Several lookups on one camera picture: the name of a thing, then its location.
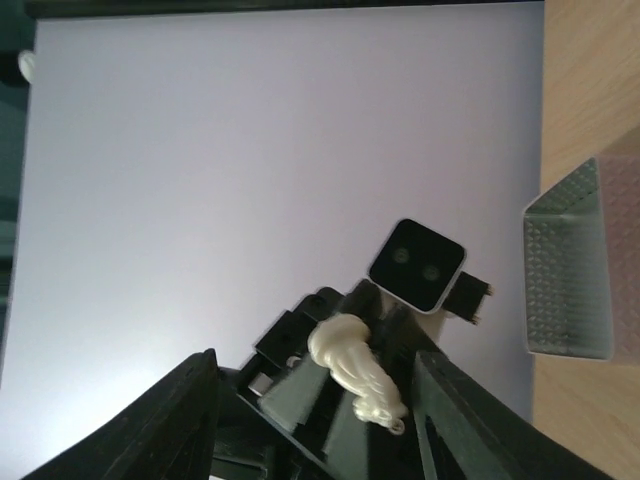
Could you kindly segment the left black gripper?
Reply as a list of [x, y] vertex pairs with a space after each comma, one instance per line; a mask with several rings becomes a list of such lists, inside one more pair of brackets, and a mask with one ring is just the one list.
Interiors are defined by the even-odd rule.
[[285, 311], [239, 370], [223, 368], [211, 473], [223, 479], [421, 479], [414, 419], [399, 435], [354, 414], [353, 393], [307, 349], [316, 325], [335, 313], [360, 316], [372, 350], [411, 403], [413, 363], [425, 340], [413, 312], [389, 307], [367, 280], [343, 295], [323, 287]]

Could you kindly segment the white chess knight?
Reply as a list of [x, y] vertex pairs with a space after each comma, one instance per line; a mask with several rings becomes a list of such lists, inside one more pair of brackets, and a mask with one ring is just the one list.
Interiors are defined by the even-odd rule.
[[314, 363], [328, 369], [344, 390], [355, 395], [352, 408], [358, 420], [402, 435], [408, 408], [370, 349], [370, 337], [371, 330], [360, 317], [338, 313], [317, 324], [307, 346]]

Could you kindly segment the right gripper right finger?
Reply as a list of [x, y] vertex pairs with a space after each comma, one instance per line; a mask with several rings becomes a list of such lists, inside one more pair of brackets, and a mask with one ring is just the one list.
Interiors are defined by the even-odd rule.
[[413, 413], [426, 479], [608, 479], [442, 353], [417, 354]]

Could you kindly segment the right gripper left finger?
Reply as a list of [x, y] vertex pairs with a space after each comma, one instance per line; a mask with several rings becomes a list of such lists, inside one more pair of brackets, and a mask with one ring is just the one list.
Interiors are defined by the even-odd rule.
[[207, 479], [220, 404], [213, 349], [190, 355], [28, 479]]

